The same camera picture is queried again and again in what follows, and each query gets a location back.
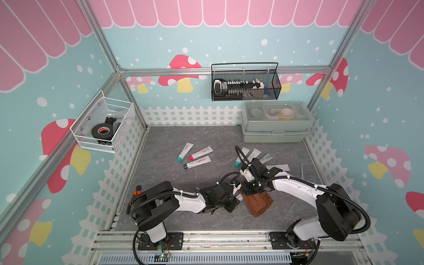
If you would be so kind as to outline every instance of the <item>black wire basket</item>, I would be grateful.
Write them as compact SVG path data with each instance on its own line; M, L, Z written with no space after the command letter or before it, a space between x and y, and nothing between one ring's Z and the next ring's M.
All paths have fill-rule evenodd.
M278 63L212 64L212 101L277 100L281 91Z

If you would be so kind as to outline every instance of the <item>small items in basket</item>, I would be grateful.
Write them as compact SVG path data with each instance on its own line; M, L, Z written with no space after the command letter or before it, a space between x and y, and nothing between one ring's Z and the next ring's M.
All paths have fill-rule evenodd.
M94 138L98 139L98 143L101 145L112 145L113 135L121 122L117 121L116 118L107 117L105 123L97 124L91 129L91 134Z

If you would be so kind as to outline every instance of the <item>ventilation grille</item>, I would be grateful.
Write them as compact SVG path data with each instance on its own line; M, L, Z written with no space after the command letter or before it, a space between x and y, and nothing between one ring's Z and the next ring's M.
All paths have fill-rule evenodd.
M139 254L147 264L283 264L291 263L290 253L172 253L169 262L154 262L154 253ZM137 264L133 254L103 254L99 265Z

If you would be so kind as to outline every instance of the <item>white wire basket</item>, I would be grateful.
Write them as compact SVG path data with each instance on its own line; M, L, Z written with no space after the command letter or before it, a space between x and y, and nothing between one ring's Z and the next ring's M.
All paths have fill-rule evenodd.
M94 138L91 134L93 127L104 123L107 117L113 117L117 113L121 114L120 118L123 120L112 140ZM100 91L72 124L70 130L81 148L115 153L134 118L133 103L106 98L103 91Z

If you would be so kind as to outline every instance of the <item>mushroom illustration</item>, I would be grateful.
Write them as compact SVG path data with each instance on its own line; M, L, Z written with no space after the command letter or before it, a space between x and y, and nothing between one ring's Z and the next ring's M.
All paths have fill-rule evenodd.
M28 208L9 238L1 246L3 265L22 265L28 249L28 243L41 247L49 236L53 223L37 220L50 206L50 199L37 199Z
M73 121L72 119L57 120L44 127L41 132L43 157L46 157L53 150ZM50 192L57 193L65 187L70 166L73 166L77 170L77 173L82 175L87 169L90 160L90 151L81 149L75 143L47 181Z
M405 199L408 206L424 219L424 194L410 191L406 193Z
M414 233L418 243L420 243L421 247L424 248L424 230L414 229L412 232Z
M282 74L279 77L281 84L281 92L286 93L290 91L290 84L298 84L303 83L302 74Z
M187 55L176 55L169 63L167 68L180 69L180 68L202 68L195 59ZM159 77L159 84L169 86L173 83L178 83L177 91L179 93L190 93L193 91L193 86L190 83L190 78L206 79L206 75L185 75L185 76L161 76Z
M308 86L317 85L321 81L322 77L323 77L323 74L316 73L313 76L311 76L308 80L306 80L306 85ZM343 58L339 66L337 67L336 72L333 74L329 83L324 88L324 91L322 93L322 98L329 100L330 92L333 87L336 89L337 95L339 97L343 96L344 92L346 91L348 78L349 78L349 66L346 59Z
M382 179L390 171L398 187L404 187L411 177L411 162L405 151L399 148L368 145L365 147L365 159L376 160L369 164L368 169L374 177Z
M145 84L156 85L155 81L153 81L153 78L150 76L127 77L126 80L130 86L131 91L135 91L135 88L137 88L137 92L139 94L149 93L149 90Z

